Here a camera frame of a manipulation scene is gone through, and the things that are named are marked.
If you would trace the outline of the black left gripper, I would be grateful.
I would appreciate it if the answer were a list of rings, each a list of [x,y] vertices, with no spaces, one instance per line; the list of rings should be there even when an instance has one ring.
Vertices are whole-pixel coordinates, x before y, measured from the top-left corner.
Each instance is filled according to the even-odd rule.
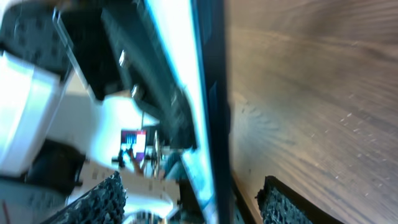
[[[197,147],[192,112],[142,1],[72,1],[53,24],[73,68],[94,99],[126,91],[160,121],[174,149]]]

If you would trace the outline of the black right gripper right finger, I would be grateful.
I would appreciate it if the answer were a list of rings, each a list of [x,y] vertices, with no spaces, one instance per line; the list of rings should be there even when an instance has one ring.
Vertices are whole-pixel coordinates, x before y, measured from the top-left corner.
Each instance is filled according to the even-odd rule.
[[[265,177],[256,195],[266,224],[337,224],[341,221],[318,208],[273,175]]]

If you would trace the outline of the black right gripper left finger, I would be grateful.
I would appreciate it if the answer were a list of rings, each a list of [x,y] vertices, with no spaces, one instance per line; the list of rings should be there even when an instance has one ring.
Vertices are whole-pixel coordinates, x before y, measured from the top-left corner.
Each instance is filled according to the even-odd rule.
[[[118,171],[104,179],[73,203],[52,215],[43,224],[121,224],[126,190]]]

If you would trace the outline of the blue Galaxy smartphone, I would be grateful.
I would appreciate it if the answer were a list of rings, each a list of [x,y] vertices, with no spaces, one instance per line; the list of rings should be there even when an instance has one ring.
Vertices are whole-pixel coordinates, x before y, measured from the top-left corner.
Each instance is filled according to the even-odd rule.
[[[192,112],[197,148],[182,162],[205,223],[233,222],[224,1],[147,2]]]

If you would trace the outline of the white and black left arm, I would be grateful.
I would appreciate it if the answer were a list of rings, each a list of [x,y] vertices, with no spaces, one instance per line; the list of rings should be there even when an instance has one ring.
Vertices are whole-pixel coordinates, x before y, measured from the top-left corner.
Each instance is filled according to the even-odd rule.
[[[1,20],[1,176],[71,194],[83,156],[46,138],[72,71],[94,98],[128,90],[172,149],[196,147],[190,105],[144,1],[19,1]]]

